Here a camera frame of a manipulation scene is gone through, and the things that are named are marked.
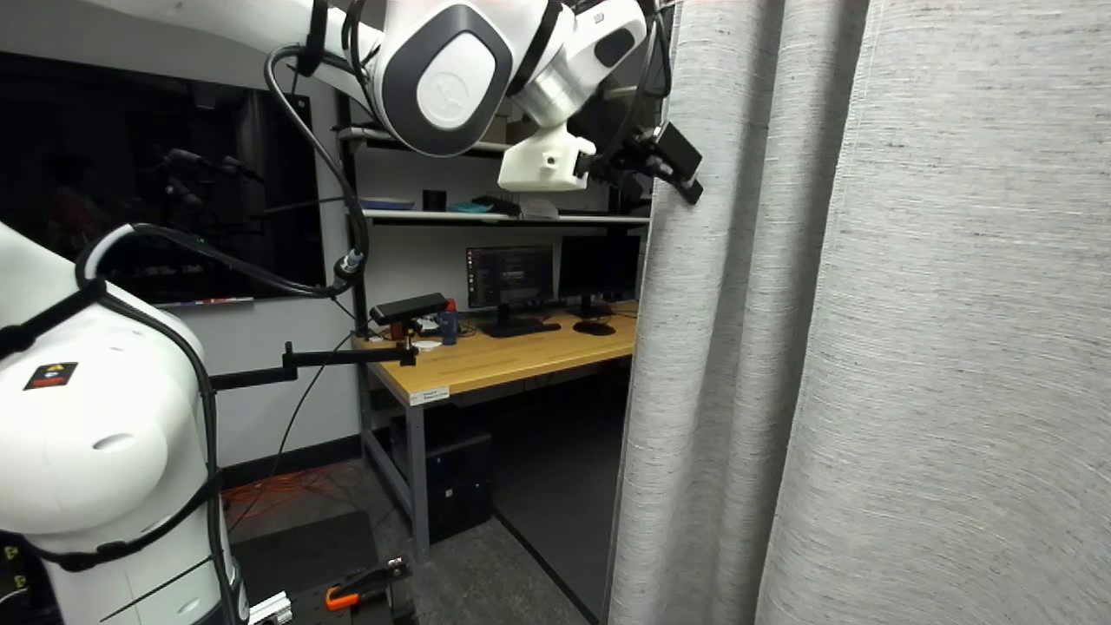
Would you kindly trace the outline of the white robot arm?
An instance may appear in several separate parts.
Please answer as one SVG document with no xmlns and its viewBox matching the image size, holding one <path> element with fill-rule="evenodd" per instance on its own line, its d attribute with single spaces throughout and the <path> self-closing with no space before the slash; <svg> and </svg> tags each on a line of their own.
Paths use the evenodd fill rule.
<svg viewBox="0 0 1111 625">
<path fill-rule="evenodd" d="M 497 184 L 581 190 L 599 147 L 571 117 L 657 31 L 654 0 L 387 0 L 366 23 L 329 0 L 90 0 L 293 57 L 414 154 L 452 161 L 499 110 L 535 131 Z M 199 337 L 102 277 L 0 228 L 0 528 L 48 574 L 68 625 L 247 625 L 217 462 L 217 377 Z"/>
</svg>

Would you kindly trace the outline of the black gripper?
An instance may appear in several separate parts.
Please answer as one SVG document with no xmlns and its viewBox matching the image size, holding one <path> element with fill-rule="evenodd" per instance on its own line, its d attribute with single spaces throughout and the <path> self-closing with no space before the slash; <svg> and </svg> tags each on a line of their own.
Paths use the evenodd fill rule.
<svg viewBox="0 0 1111 625">
<path fill-rule="evenodd" d="M 672 184 L 687 204 L 701 198 L 701 151 L 659 117 L 659 100 L 639 88 L 610 88 L 587 100 L 578 130 L 599 147 L 592 175 L 621 186 L 636 177 Z"/>
</svg>

